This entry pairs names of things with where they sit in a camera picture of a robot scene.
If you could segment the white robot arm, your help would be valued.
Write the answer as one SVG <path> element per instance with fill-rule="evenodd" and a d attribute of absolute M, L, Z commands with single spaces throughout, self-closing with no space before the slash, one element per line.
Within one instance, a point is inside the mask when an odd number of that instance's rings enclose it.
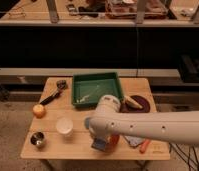
<path fill-rule="evenodd" d="M 119 109 L 115 96 L 102 96 L 90 117 L 90 132 L 102 140 L 120 134 L 199 147 L 199 111 L 120 113 Z"/>

